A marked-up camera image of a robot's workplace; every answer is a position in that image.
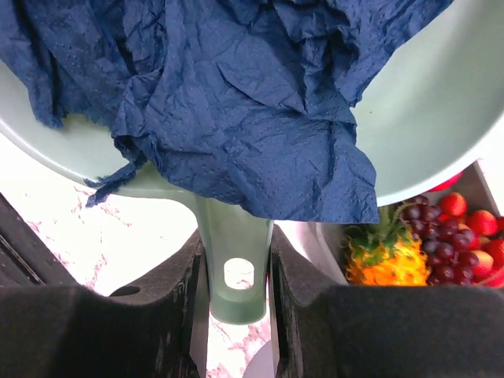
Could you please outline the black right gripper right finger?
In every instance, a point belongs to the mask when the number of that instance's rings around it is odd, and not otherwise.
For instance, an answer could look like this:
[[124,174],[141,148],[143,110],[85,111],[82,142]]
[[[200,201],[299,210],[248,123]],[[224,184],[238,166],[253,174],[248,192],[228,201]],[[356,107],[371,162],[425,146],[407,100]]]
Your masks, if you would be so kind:
[[276,228],[270,259],[278,377],[500,377],[503,293],[331,280]]

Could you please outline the mint green dustpan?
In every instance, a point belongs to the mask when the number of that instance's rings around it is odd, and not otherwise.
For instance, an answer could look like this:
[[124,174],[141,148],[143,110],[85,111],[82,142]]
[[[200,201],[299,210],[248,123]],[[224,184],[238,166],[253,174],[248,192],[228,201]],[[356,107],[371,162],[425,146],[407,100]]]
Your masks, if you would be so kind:
[[[357,145],[376,170],[379,206],[418,195],[465,169],[503,124],[503,4],[456,1],[392,55],[354,109]],[[1,68],[1,132],[47,168],[83,183],[126,163],[103,127],[72,116],[63,131],[32,112],[25,86]],[[209,305],[230,324],[265,314],[273,223],[205,199],[145,165],[120,194],[167,198],[195,216],[206,249]]]

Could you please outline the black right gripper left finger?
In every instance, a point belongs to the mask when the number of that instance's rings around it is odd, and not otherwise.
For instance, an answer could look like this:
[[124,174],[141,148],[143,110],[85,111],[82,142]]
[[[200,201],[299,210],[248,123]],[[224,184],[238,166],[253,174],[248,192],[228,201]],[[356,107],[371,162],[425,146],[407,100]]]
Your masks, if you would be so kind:
[[205,251],[194,233],[167,260],[102,296],[79,285],[1,290],[4,377],[203,377]]

